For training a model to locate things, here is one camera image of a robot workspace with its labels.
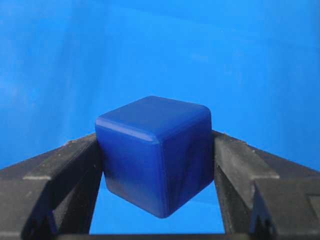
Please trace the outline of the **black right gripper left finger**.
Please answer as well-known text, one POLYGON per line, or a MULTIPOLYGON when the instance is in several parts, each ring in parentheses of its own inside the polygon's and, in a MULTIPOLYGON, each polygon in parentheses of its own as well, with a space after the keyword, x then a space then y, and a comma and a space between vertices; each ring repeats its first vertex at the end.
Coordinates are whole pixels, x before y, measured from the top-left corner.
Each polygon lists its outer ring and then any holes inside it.
POLYGON ((1 169, 1 239, 88 234, 101 178, 95 134, 1 169))

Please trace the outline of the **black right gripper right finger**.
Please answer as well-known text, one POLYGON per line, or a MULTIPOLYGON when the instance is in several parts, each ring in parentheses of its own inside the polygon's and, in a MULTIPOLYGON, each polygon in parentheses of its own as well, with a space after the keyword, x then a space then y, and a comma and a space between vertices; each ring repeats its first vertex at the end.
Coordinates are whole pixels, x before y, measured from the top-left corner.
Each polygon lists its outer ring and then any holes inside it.
POLYGON ((214 183, 224 230, 257 240, 320 237, 320 173, 214 131, 214 183))

